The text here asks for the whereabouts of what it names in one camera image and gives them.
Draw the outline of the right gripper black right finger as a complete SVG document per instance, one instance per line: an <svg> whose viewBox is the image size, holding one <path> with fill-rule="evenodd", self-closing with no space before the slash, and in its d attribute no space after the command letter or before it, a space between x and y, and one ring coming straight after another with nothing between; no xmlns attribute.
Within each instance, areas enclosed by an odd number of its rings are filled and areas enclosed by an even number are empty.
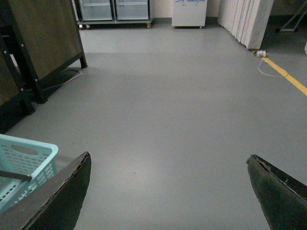
<svg viewBox="0 0 307 230"><path fill-rule="evenodd" d="M247 159L253 191L271 230L307 228L307 186L256 154Z"/></svg>

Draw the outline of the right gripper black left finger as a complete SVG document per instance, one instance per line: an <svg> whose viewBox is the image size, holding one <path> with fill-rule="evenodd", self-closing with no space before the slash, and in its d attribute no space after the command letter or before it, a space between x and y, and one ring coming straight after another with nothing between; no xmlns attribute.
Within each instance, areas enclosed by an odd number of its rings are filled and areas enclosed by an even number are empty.
<svg viewBox="0 0 307 230"><path fill-rule="evenodd" d="M27 197L2 212L2 230L72 230L83 206L91 175L84 152Z"/></svg>

